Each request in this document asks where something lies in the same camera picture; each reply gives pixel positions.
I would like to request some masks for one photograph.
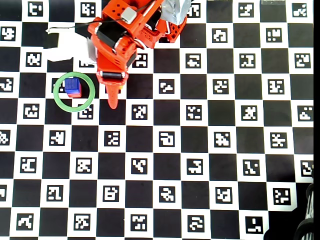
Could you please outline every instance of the black and white checkerboard mat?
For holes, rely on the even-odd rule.
[[[312,181],[311,1],[193,1],[176,43],[139,52],[116,110],[95,66],[41,48],[105,4],[0,0],[0,240],[291,236]],[[96,87],[72,114],[52,94],[71,71]]]

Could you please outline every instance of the green ring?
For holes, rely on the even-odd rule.
[[[87,101],[82,104],[81,106],[77,106],[77,107],[72,107],[72,106],[68,106],[65,105],[61,99],[59,98],[59,88],[60,85],[62,84],[62,82],[65,79],[71,78],[71,77],[77,77],[77,78],[81,78],[83,79],[89,86],[89,97],[87,99]],[[96,88],[94,83],[92,82],[91,78],[88,77],[87,75],[80,73],[80,72],[68,72],[66,74],[64,74],[62,77],[60,77],[53,88],[53,97],[54,97],[54,101],[55,103],[59,106],[59,108],[61,108],[62,110],[69,112],[69,113],[76,113],[76,112],[80,112],[82,110],[85,110],[87,107],[89,107],[89,105],[92,103],[92,101],[94,100],[96,95]]]

